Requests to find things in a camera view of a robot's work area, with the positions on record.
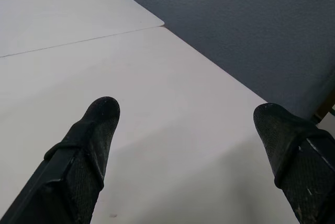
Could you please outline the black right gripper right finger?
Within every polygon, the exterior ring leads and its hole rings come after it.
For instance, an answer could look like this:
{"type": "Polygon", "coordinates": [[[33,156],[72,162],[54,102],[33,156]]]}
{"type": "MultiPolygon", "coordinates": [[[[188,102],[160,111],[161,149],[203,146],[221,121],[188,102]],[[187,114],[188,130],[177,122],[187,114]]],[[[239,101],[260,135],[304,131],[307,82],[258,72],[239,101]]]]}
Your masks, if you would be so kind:
{"type": "Polygon", "coordinates": [[[259,105],[255,128],[300,224],[335,224],[335,139],[278,104],[259,105]]]}

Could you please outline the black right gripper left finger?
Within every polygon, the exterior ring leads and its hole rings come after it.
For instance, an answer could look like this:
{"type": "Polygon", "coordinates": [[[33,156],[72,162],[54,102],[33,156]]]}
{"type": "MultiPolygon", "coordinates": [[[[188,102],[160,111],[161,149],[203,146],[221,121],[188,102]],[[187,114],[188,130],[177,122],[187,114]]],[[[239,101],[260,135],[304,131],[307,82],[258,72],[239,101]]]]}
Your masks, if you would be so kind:
{"type": "Polygon", "coordinates": [[[45,153],[0,224],[90,224],[119,117],[114,98],[93,101],[45,153]]]}

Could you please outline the grey fabric partition panel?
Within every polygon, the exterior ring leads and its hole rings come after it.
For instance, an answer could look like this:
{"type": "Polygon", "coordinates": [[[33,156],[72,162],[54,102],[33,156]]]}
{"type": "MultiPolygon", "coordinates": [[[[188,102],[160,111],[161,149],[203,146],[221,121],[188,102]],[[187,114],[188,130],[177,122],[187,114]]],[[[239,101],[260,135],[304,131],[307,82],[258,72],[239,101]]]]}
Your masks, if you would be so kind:
{"type": "Polygon", "coordinates": [[[267,102],[311,117],[335,89],[335,0],[135,0],[267,102]]]}

